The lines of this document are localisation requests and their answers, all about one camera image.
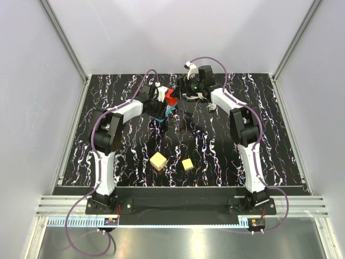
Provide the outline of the red cube socket adapter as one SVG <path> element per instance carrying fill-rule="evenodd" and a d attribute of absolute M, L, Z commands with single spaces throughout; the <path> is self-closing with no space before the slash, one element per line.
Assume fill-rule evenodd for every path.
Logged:
<path fill-rule="evenodd" d="M 168 103 L 169 106 L 175 106 L 178 102 L 178 98 L 173 96 L 173 89 L 168 89 L 168 92 L 165 94 L 164 100 Z"/>

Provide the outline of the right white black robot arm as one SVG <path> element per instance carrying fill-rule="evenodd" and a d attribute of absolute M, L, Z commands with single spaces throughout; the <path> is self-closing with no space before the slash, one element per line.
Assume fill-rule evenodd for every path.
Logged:
<path fill-rule="evenodd" d="M 270 199 L 260 162 L 263 129 L 259 108 L 240 101 L 218 85 L 210 65 L 198 67 L 187 62 L 184 67 L 188 73 L 177 80 L 179 96 L 187 100 L 208 100 L 229 115 L 230 136 L 238 146 L 245 172 L 246 195 L 240 209 L 256 214 Z"/>

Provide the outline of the teal power strip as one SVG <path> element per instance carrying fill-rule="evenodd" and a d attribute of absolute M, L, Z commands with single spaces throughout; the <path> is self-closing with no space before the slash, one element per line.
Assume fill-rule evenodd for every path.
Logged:
<path fill-rule="evenodd" d="M 155 118 L 156 121 L 158 122 L 164 122 L 165 120 L 167 120 L 169 118 L 169 116 L 173 113 L 173 111 L 176 109 L 177 104 L 170 106 L 167 105 L 166 109 L 165 109 L 165 115 L 163 118 Z"/>

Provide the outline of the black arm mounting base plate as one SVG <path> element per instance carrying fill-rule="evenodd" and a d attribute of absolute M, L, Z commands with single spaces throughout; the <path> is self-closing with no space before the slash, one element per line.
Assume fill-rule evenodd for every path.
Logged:
<path fill-rule="evenodd" d="M 82 198 L 87 187 L 57 187 L 42 209 L 55 216 L 119 216 L 121 225 L 234 224 L 240 212 L 231 209 L 247 195 L 245 187 L 118 187 L 105 207 Z"/>

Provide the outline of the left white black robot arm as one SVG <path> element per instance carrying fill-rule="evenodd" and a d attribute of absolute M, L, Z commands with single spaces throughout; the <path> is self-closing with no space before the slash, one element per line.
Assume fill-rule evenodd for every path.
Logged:
<path fill-rule="evenodd" d="M 159 83 L 143 85 L 133 98 L 124 103 L 95 110 L 89 134 L 95 159 L 95 186 L 91 197 L 102 212 L 109 214 L 116 209 L 114 157 L 122 144 L 124 123 L 145 113 L 155 119 L 165 119 L 168 91 Z"/>

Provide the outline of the aluminium frame post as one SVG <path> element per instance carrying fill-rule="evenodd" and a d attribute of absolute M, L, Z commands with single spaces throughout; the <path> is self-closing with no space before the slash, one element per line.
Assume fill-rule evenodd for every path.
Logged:
<path fill-rule="evenodd" d="M 75 54 L 73 47 L 72 47 L 70 41 L 68 40 L 68 38 L 67 38 L 67 36 L 63 30 L 63 27 L 61 26 L 61 24 L 58 20 L 58 17 L 55 14 L 50 2 L 47 0 L 38 0 L 38 3 L 40 4 L 40 6 L 42 7 L 42 10 L 46 14 L 50 24 L 53 27 L 53 30 L 55 31 L 56 35 L 58 36 L 65 52 L 67 53 L 70 61 L 72 62 L 77 74 L 79 75 L 79 77 L 81 78 L 81 80 L 84 83 L 87 82 L 88 75 L 85 72 L 85 70 L 83 69 L 77 55 Z"/>
<path fill-rule="evenodd" d="M 293 39 L 291 40 L 285 54 L 282 57 L 278 67 L 276 68 L 275 72 L 272 74 L 272 79 L 277 81 L 280 77 L 283 69 L 285 68 L 286 64 L 288 63 L 290 57 L 292 56 L 294 50 L 296 49 L 299 41 L 302 39 L 302 36 L 305 34 L 306 30 L 308 29 L 313 17 L 316 15 L 319 7 L 323 3 L 323 0 L 313 0 L 310 7 L 308 8 L 302 22 L 300 23 Z"/>

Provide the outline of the left aluminium frame post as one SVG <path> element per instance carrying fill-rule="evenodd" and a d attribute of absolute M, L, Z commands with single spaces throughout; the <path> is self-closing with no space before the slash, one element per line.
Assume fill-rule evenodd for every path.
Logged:
<path fill-rule="evenodd" d="M 77 74 L 79 75 L 79 77 L 81 78 L 81 80 L 84 83 L 87 82 L 88 75 L 85 72 L 85 70 L 83 69 L 77 55 L 75 54 L 73 47 L 72 47 L 70 41 L 68 40 L 68 38 L 67 38 L 67 36 L 63 30 L 63 27 L 61 26 L 61 24 L 58 20 L 58 17 L 55 14 L 50 2 L 47 0 L 38 0 L 38 3 L 40 4 L 40 6 L 42 7 L 42 10 L 46 14 L 50 24 L 53 27 L 53 30 L 55 31 L 56 35 L 58 36 L 65 52 L 67 53 L 70 61 L 72 62 Z"/>

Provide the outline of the beige cube plug adapter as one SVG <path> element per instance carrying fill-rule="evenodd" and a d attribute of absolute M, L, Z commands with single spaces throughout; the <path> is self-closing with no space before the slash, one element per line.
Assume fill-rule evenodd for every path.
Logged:
<path fill-rule="evenodd" d="M 156 152 L 150 159 L 150 164 L 157 170 L 161 171 L 167 166 L 167 158 L 164 157 L 160 152 Z"/>

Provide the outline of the right aluminium frame post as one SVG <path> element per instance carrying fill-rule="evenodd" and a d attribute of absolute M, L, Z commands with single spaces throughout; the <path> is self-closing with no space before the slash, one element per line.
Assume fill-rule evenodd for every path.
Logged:
<path fill-rule="evenodd" d="M 275 72 L 272 74 L 272 79 L 277 81 L 280 77 L 283 69 L 285 68 L 286 64 L 288 63 L 290 57 L 292 56 L 294 50 L 296 49 L 299 41 L 302 39 L 302 36 L 305 34 L 306 30 L 308 29 L 313 17 L 316 15 L 319 7 L 323 3 L 323 0 L 313 0 L 310 7 L 308 8 L 302 22 L 300 23 L 293 39 L 291 40 L 285 54 L 282 57 L 278 67 L 276 68 Z"/>

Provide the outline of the yellow cube plug adapter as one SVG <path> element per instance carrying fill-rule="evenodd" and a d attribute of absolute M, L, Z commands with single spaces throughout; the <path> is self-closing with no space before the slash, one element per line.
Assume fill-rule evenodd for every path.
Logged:
<path fill-rule="evenodd" d="M 185 171 L 188 171 L 194 167 L 191 159 L 185 159 L 182 161 L 182 165 Z"/>

